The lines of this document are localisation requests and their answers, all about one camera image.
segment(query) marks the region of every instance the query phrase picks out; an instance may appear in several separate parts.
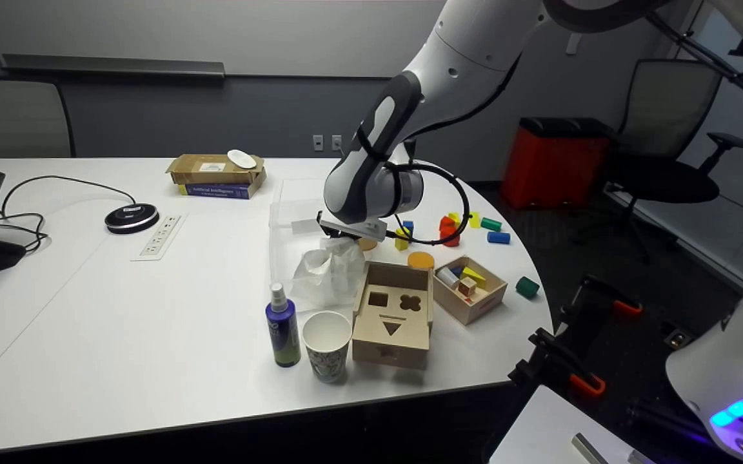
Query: cup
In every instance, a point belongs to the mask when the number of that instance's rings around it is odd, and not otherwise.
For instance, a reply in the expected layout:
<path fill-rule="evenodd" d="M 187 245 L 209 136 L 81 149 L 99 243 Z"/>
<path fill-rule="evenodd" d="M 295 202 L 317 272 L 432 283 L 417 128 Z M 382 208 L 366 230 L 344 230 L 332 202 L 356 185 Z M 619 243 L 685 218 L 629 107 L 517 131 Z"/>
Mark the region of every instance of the cup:
<path fill-rule="evenodd" d="M 351 325 L 338 315 L 313 315 L 303 325 L 303 345 L 311 352 L 311 364 L 321 382 L 347 382 L 350 341 Z"/>

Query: blue bottle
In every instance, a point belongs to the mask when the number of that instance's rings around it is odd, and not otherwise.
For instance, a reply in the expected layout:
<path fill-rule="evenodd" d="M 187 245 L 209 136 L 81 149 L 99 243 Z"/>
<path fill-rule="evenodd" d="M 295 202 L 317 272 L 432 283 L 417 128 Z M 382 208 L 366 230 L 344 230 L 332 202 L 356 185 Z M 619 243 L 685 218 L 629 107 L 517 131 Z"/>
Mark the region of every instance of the blue bottle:
<path fill-rule="evenodd" d="M 276 365 L 295 365 L 301 361 L 297 310 L 295 310 L 295 302 L 288 298 L 288 290 L 282 283 L 272 287 L 267 319 L 268 319 Z"/>

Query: light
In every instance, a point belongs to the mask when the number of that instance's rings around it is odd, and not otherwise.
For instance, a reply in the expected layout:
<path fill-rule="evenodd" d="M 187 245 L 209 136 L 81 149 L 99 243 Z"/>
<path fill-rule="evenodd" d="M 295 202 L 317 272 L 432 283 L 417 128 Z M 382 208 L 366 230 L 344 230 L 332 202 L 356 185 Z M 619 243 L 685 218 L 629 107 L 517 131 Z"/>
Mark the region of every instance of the light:
<path fill-rule="evenodd" d="M 728 406 L 728 413 L 730 413 L 733 417 L 743 417 L 743 403 L 733 403 L 733 405 Z"/>
<path fill-rule="evenodd" d="M 717 426 L 717 428 L 728 428 L 733 421 L 735 417 L 730 413 L 726 413 L 726 410 L 711 417 L 711 423 Z"/>

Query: white table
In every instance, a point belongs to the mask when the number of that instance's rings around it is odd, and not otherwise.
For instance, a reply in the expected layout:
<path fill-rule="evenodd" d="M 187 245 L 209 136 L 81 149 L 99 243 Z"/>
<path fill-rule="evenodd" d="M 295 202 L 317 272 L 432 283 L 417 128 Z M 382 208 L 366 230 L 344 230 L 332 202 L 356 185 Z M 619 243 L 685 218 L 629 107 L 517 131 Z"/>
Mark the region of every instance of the white table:
<path fill-rule="evenodd" d="M 537 386 L 490 461 L 584 464 L 587 458 L 573 445 L 577 434 L 587 435 L 610 464 L 629 461 L 632 445 L 547 386 Z"/>
<path fill-rule="evenodd" d="M 515 290 L 520 276 L 540 281 L 522 239 L 498 247 L 471 230 L 466 247 L 433 247 L 437 260 L 468 252 L 512 289 L 500 310 L 471 328 L 439 310 L 426 370 L 351 364 L 350 383 L 328 386 L 308 358 L 280 369 L 264 316 L 272 205 L 297 191 L 317 199 L 337 160 L 268 160 L 268 181 L 250 202 L 179 195 L 169 163 L 0 160 L 3 191 L 43 173 L 83 176 L 183 216 L 163 260 L 137 262 L 156 230 L 108 235 L 103 216 L 121 195 L 55 181 L 13 195 L 8 211 L 48 214 L 52 243 L 0 272 L 0 449 L 504 382 L 531 356 L 526 338 L 552 328 L 544 290 L 534 302 Z M 498 216 L 473 189 L 471 199 L 475 211 Z M 418 235 L 433 235 L 451 208 L 455 191 L 430 177 L 411 218 Z M 374 258 L 405 260 L 393 243 Z"/>

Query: office chair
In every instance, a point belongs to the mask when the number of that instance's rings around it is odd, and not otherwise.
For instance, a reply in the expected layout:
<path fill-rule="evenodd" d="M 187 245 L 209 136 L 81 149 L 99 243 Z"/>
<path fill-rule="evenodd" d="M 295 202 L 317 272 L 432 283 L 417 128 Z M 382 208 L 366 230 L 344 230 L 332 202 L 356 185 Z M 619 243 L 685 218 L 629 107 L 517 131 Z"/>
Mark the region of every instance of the office chair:
<path fill-rule="evenodd" d="M 573 243 L 587 243 L 589 232 L 608 226 L 627 230 L 649 262 L 651 256 L 635 223 L 639 202 L 702 204 L 720 195 L 711 173 L 728 149 L 743 147 L 740 136 L 707 131 L 715 151 L 700 167 L 680 160 L 711 113 L 720 80 L 700 62 L 644 58 L 635 65 L 626 123 L 601 169 L 601 182 L 610 191 L 626 191 L 629 204 L 618 222 L 582 230 Z"/>
<path fill-rule="evenodd" d="M 0 80 L 0 158 L 74 158 L 64 100 L 55 82 Z"/>

